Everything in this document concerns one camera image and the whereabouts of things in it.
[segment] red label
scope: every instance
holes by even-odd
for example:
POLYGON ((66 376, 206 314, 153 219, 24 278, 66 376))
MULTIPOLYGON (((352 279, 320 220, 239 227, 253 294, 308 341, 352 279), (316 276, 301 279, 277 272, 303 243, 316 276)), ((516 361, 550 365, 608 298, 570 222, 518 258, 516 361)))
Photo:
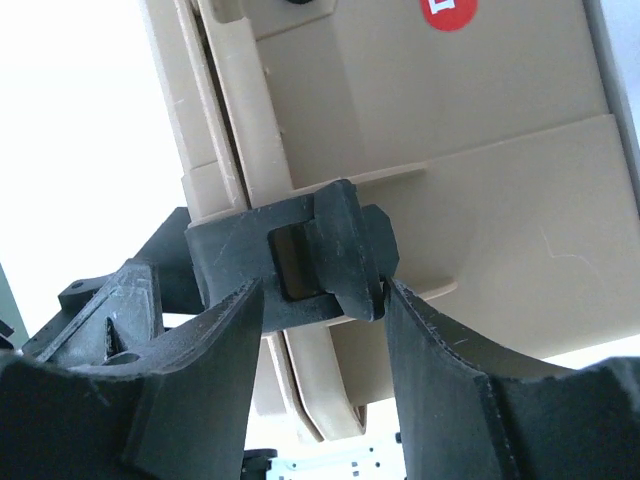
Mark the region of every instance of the red label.
POLYGON ((466 27, 478 11, 478 0, 420 0, 427 22, 443 32, 466 27))

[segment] black plastic clip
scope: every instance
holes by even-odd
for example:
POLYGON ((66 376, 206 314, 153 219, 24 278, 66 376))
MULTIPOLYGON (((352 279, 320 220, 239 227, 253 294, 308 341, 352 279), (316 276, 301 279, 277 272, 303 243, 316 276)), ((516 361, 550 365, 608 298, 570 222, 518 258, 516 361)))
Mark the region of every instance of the black plastic clip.
POLYGON ((381 318, 380 282, 399 261, 389 217, 375 205, 361 208, 347 180, 186 235, 205 306, 262 279, 265 332, 341 315, 381 318))

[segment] beige plastic housing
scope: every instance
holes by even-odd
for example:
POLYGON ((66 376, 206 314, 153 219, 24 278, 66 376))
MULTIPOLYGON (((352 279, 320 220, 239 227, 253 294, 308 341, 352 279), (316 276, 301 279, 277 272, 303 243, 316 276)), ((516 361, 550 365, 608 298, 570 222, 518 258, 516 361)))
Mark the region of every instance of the beige plastic housing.
MULTIPOLYGON (((391 217, 397 277, 489 338, 546 357, 640 331, 638 213, 580 0, 484 0, 454 33, 417 0, 141 4, 194 222, 346 177, 391 217)), ((361 434, 392 396, 381 322, 262 341, 252 410, 301 441, 361 434)))

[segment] red sticker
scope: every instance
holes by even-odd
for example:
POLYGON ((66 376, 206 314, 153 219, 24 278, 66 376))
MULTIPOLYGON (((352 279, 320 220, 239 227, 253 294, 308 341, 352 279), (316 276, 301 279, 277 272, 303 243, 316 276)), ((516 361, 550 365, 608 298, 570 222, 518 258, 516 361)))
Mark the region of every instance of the red sticker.
POLYGON ((420 0, 427 22, 443 32, 466 27, 478 11, 478 0, 420 0))

